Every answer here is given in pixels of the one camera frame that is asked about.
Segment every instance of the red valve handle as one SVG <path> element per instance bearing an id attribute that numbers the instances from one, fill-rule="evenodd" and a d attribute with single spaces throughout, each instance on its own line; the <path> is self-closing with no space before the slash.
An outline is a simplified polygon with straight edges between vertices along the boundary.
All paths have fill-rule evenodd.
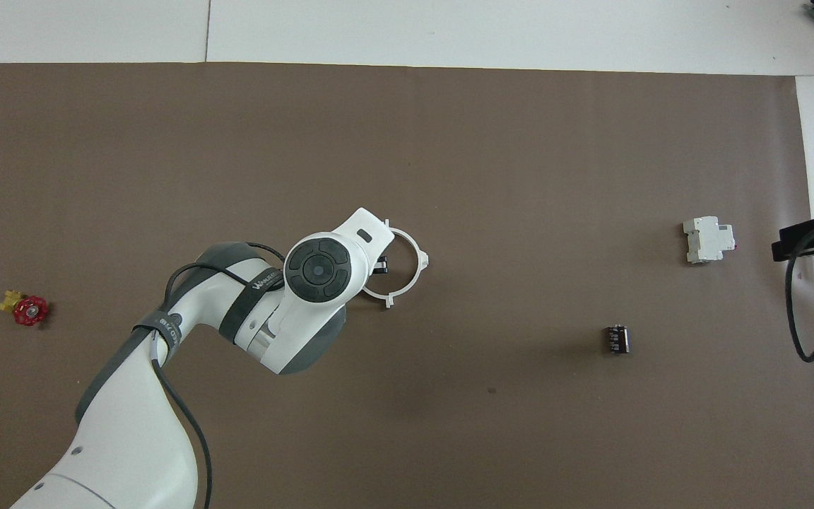
<path id="1" fill-rule="evenodd" d="M 30 296 L 14 306 L 14 322 L 20 325 L 34 325 L 41 322 L 49 313 L 49 304 L 43 297 Z"/>

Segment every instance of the black power cord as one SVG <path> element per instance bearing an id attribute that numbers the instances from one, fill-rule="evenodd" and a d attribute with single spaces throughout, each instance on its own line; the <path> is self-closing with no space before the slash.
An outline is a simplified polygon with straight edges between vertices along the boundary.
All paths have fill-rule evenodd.
<path id="1" fill-rule="evenodd" d="M 247 245 L 251 246 L 251 247 L 258 247 L 259 249 L 265 249 L 266 251 L 269 251 L 269 252 L 271 252 L 271 254 L 278 257 L 278 260 L 281 260 L 282 262 L 285 261 L 285 255 L 284 254 L 281 254 L 280 252 L 275 251 L 275 249 L 269 247 L 268 245 L 259 244 L 258 242 L 247 242 Z"/>
<path id="2" fill-rule="evenodd" d="M 810 230 L 808 234 L 805 234 L 803 238 L 800 239 L 800 242 L 797 242 L 797 245 L 794 246 L 794 250 L 791 252 L 791 256 L 787 260 L 787 271 L 784 274 L 784 300 L 787 303 L 787 324 L 789 328 L 791 328 L 791 338 L 794 340 L 794 347 L 797 349 L 797 355 L 799 355 L 801 360 L 804 362 L 814 361 L 814 350 L 811 354 L 806 355 L 805 351 L 802 349 L 800 334 L 797 332 L 797 326 L 794 319 L 794 290 L 792 290 L 792 286 L 794 286 L 794 264 L 796 263 L 797 258 L 799 258 L 802 252 L 805 250 L 806 246 L 812 241 L 814 241 L 814 229 Z"/>
<path id="3" fill-rule="evenodd" d="M 268 245 L 259 244 L 258 242 L 247 242 L 247 245 L 251 247 L 258 247 L 259 249 L 265 249 L 278 257 L 282 262 L 285 261 L 283 254 L 275 251 L 275 249 L 269 247 Z M 178 268 L 178 270 L 168 278 L 168 282 L 165 284 L 165 297 L 162 299 L 162 303 L 159 304 L 159 310 L 162 310 L 162 312 L 168 312 L 168 303 L 171 299 L 172 289 L 175 287 L 175 281 L 181 274 L 195 268 L 216 271 L 218 274 L 224 274 L 233 280 L 238 281 L 238 283 L 242 284 L 243 286 L 248 284 L 247 280 L 223 267 L 217 267 L 216 265 L 203 264 L 199 262 L 183 265 L 183 267 Z M 169 396 L 171 396 L 171 399 L 174 400 L 175 405 L 178 406 L 178 409 L 181 409 L 181 413 L 184 414 L 185 418 L 187 418 L 187 422 L 190 422 L 191 428 L 194 429 L 196 437 L 200 440 L 200 447 L 203 448 L 203 461 L 206 463 L 206 498 L 203 500 L 203 509 L 209 509 L 209 503 L 213 497 L 213 457 L 209 454 L 209 444 L 206 442 L 206 434 L 203 433 L 203 429 L 201 429 L 200 425 L 196 422 L 194 413 L 190 412 L 190 408 L 187 408 L 187 404 L 184 403 L 181 396 L 178 395 L 177 391 L 175 391 L 171 384 L 168 383 L 168 378 L 165 377 L 165 373 L 162 371 L 162 366 L 159 365 L 159 361 L 154 358 L 154 360 L 150 362 L 153 365 L 155 377 L 158 378 L 159 383 L 162 384 L 162 389 L 165 390 Z"/>
<path id="4" fill-rule="evenodd" d="M 206 435 L 204 435 L 203 429 L 201 429 L 200 425 L 196 422 L 193 412 L 190 412 L 190 409 L 187 408 L 187 404 L 184 403 L 181 396 L 179 396 L 171 384 L 168 383 L 168 379 L 165 377 L 164 371 L 162 371 L 162 366 L 159 366 L 159 361 L 154 359 L 151 360 L 150 363 L 153 365 L 155 377 L 158 378 L 159 383 L 162 384 L 162 389 L 172 397 L 172 400 L 175 401 L 175 405 L 178 406 L 178 409 L 181 409 L 181 413 L 187 418 L 187 422 L 190 422 L 190 426 L 194 429 L 196 437 L 200 439 L 200 447 L 203 448 L 203 461 L 206 463 L 206 498 L 203 500 L 203 509 L 209 509 L 209 502 L 213 498 L 213 457 L 209 454 L 209 444 L 206 442 Z"/>

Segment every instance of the black clamp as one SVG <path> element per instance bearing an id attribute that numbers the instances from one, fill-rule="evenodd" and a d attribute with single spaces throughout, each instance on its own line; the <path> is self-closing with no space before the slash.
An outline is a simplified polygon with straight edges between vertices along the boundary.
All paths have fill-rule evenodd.
<path id="1" fill-rule="evenodd" d="M 375 263 L 372 267 L 373 274 L 388 274 L 388 257 L 387 255 L 382 255 L 379 257 L 379 260 Z"/>
<path id="2" fill-rule="evenodd" d="M 171 355 L 174 355 L 178 345 L 181 344 L 181 327 L 179 325 L 181 325 L 181 315 L 177 313 L 169 315 L 164 310 L 154 310 L 154 312 L 150 312 L 149 315 L 140 319 L 134 329 L 143 328 L 160 333 L 168 344 L 168 358 L 170 358 Z"/>
<path id="3" fill-rule="evenodd" d="M 230 342 L 235 342 L 238 329 L 243 325 L 249 313 L 256 307 L 259 299 L 266 293 L 280 290 L 284 287 L 285 278 L 282 271 L 275 267 L 257 274 L 247 286 L 240 291 L 240 294 L 232 303 L 232 306 L 225 313 L 222 323 L 219 324 L 219 333 Z"/>

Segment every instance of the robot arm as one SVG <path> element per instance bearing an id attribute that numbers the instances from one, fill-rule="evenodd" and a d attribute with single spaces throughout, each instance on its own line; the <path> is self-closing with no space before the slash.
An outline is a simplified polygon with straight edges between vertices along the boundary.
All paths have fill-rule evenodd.
<path id="1" fill-rule="evenodd" d="M 78 404 L 71 447 L 13 508 L 193 507 L 194 451 L 151 361 L 167 362 L 194 325 L 206 323 L 274 373 L 310 367 L 392 240 L 388 226 L 358 209 L 334 231 L 298 242 L 283 273 L 243 242 L 209 248 L 198 262 L 248 284 L 191 270 L 97 374 Z"/>

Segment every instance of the brown paper sheet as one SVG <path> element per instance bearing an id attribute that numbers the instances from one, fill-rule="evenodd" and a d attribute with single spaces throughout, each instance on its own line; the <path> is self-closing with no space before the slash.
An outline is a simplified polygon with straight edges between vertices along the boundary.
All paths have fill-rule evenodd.
<path id="1" fill-rule="evenodd" d="M 808 218 L 793 78 L 281 64 L 0 64 L 0 299 L 54 303 L 0 312 L 0 507 L 175 267 L 358 206 L 432 258 L 393 310 L 353 300 L 296 376 L 210 329 L 167 367 L 213 507 L 814 507 L 769 255 Z M 739 249 L 689 267 L 704 215 Z"/>

